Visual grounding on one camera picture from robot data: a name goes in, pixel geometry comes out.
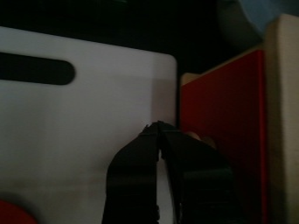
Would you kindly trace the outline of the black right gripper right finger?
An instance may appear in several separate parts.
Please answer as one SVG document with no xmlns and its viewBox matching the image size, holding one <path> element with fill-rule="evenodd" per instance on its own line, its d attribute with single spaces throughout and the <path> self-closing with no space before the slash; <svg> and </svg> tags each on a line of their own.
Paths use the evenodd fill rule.
<svg viewBox="0 0 299 224">
<path fill-rule="evenodd" d="M 246 224 L 226 158 L 171 124 L 158 125 L 176 224 Z"/>
</svg>

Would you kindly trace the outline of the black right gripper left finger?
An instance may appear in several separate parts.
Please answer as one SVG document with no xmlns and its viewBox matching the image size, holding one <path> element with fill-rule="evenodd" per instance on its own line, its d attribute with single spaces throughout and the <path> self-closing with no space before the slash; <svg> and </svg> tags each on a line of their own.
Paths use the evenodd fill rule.
<svg viewBox="0 0 299 224">
<path fill-rule="evenodd" d="M 102 224 L 159 224 L 156 203 L 158 123 L 146 126 L 107 168 Z"/>
</svg>

